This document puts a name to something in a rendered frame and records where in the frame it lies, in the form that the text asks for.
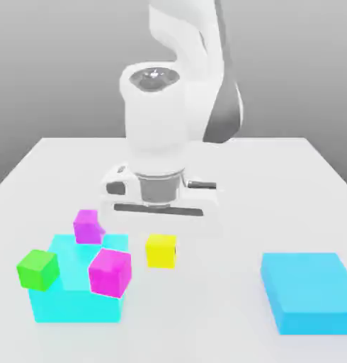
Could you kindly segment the large cyan box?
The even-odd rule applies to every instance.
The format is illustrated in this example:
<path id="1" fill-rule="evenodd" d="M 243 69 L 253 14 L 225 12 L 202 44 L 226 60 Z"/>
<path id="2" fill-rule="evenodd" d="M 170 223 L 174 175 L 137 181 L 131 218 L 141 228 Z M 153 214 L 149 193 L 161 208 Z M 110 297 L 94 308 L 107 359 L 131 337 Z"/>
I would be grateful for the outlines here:
<path id="1" fill-rule="evenodd" d="M 55 235 L 49 251 L 57 255 L 60 275 L 47 291 L 28 295 L 37 323 L 118 323 L 124 298 L 91 292 L 88 268 L 100 249 L 128 251 L 127 235 L 105 235 L 100 245 L 77 244 L 74 235 Z"/>

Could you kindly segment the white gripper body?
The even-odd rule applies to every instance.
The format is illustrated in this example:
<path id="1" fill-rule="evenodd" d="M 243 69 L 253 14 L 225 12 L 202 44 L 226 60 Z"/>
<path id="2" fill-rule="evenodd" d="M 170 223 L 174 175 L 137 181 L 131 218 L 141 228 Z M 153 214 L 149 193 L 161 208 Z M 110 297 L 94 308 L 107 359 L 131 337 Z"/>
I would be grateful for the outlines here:
<path id="1" fill-rule="evenodd" d="M 182 197 L 169 207 L 149 207 L 122 196 L 101 195 L 98 220 L 109 233 L 210 235 L 221 230 L 216 195 Z"/>

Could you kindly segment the small purple cube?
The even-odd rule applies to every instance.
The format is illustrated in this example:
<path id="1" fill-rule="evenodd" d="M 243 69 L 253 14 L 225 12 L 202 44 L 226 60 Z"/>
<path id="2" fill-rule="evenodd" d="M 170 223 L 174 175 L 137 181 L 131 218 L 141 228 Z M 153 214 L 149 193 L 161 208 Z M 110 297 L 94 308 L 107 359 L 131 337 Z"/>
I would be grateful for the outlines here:
<path id="1" fill-rule="evenodd" d="M 98 221 L 97 210 L 80 210 L 73 222 L 76 243 L 100 245 L 106 231 Z"/>

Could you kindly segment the small yellow cube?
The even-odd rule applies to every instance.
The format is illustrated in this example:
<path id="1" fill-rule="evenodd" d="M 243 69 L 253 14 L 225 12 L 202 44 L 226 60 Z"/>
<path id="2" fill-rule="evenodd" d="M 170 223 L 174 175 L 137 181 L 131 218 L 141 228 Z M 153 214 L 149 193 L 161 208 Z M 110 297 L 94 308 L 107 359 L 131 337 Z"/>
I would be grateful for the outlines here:
<path id="1" fill-rule="evenodd" d="M 173 269 L 176 265 L 176 236 L 150 234 L 145 245 L 147 266 Z"/>

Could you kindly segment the small magenta cube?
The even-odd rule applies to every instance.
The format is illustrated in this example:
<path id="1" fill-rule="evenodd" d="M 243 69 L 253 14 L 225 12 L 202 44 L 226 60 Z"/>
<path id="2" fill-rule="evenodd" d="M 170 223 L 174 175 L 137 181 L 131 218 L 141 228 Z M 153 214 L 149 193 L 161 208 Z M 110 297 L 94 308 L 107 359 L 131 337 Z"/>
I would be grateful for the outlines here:
<path id="1" fill-rule="evenodd" d="M 132 278 L 132 259 L 128 252 L 102 248 L 88 268 L 92 293 L 121 298 Z"/>

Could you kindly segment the small green cube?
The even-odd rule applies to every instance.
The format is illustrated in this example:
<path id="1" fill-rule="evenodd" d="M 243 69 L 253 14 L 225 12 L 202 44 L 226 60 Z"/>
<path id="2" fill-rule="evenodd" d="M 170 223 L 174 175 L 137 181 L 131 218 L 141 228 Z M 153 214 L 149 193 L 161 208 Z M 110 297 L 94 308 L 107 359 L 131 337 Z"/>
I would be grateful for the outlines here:
<path id="1" fill-rule="evenodd" d="M 31 250 L 16 266 L 19 281 L 25 289 L 46 291 L 59 276 L 57 254 Z"/>

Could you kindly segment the large blue box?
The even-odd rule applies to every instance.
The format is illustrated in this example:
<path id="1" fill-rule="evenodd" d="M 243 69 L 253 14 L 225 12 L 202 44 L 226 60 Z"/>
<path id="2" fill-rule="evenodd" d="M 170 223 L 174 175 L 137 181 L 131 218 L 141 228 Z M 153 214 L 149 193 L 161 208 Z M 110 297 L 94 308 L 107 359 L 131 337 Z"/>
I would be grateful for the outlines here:
<path id="1" fill-rule="evenodd" d="M 336 253 L 264 253 L 261 278 L 281 335 L 347 335 L 347 269 Z"/>

